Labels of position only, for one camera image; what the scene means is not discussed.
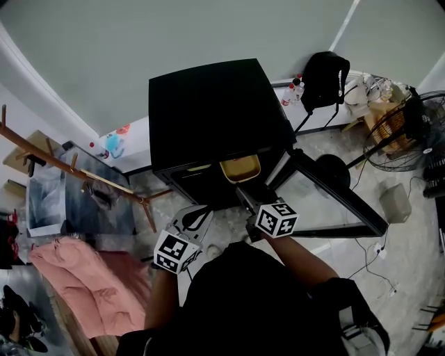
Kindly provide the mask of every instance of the person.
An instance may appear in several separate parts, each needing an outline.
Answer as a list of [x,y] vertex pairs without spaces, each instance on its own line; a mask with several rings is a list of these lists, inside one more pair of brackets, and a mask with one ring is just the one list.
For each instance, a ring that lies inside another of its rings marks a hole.
[[261,237],[282,264],[232,243],[196,273],[182,308],[177,276],[158,270],[145,330],[123,335],[117,356],[387,354],[388,334],[352,280],[289,236]]

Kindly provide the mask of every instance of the gray wall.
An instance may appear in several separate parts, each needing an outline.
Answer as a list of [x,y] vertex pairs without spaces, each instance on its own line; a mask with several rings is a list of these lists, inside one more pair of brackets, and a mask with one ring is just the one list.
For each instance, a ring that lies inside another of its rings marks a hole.
[[445,90],[445,52],[418,87],[419,93]]
[[[10,0],[0,21],[102,135],[147,115],[147,83],[158,75],[241,58],[258,58],[271,81],[301,72],[314,52],[330,48],[352,3]],[[334,50],[354,70],[417,86],[445,51],[444,33],[436,0],[361,0]]]
[[11,0],[0,20],[94,130],[147,115],[148,80],[258,58],[270,80],[326,50],[352,0]]
[[5,188],[0,188],[0,211],[12,213],[23,202],[24,199],[9,193]]
[[335,51],[363,70],[417,86],[445,51],[437,0],[361,0]]

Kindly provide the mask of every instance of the wooden coat rack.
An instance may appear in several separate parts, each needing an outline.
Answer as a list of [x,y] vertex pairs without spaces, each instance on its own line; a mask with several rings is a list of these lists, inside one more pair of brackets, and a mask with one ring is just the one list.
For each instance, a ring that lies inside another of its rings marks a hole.
[[119,194],[123,197],[126,197],[127,199],[130,199],[136,203],[139,203],[143,206],[145,215],[147,215],[148,222],[150,224],[150,227],[152,228],[153,232],[156,232],[156,226],[154,225],[154,221],[152,216],[149,213],[149,204],[150,201],[154,198],[161,197],[162,195],[165,195],[167,193],[170,193],[172,190],[168,189],[166,191],[150,195],[149,197],[140,197],[136,194],[134,194],[133,191],[130,191],[129,189],[120,186],[116,183],[113,183],[105,178],[99,177],[97,175],[94,175],[91,172],[88,172],[87,170],[78,170],[76,169],[76,160],[77,160],[77,154],[75,154],[72,158],[71,165],[68,165],[56,157],[54,157],[52,154],[48,154],[45,151],[41,150],[40,148],[36,147],[32,143],[28,142],[24,138],[22,138],[20,135],[16,134],[13,130],[9,129],[6,126],[6,105],[3,105],[1,107],[1,127],[0,127],[0,134],[4,137],[6,137],[9,141],[16,144],[17,146],[21,147],[24,150],[23,155],[26,154],[32,154],[39,159],[42,159],[43,161],[47,162],[50,165],[53,165],[64,172],[74,175],[75,177],[83,180],[84,182],[88,181],[101,181],[102,183],[108,184],[109,186],[113,187],[114,189],[119,190]]

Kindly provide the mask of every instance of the black shirt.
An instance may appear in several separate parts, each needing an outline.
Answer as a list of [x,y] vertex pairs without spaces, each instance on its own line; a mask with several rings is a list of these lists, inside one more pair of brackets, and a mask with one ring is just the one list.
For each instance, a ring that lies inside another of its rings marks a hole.
[[333,278],[306,291],[280,262],[246,243],[233,243],[193,278],[184,307],[165,330],[122,336],[118,356],[271,353],[346,355],[339,310],[389,338],[350,280]]

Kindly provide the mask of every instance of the pink cushion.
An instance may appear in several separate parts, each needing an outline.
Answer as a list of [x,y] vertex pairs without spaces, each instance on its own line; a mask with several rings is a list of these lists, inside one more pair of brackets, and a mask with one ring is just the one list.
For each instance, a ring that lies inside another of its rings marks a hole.
[[95,252],[64,237],[29,255],[70,306],[88,338],[142,330],[150,296],[147,267],[126,252]]

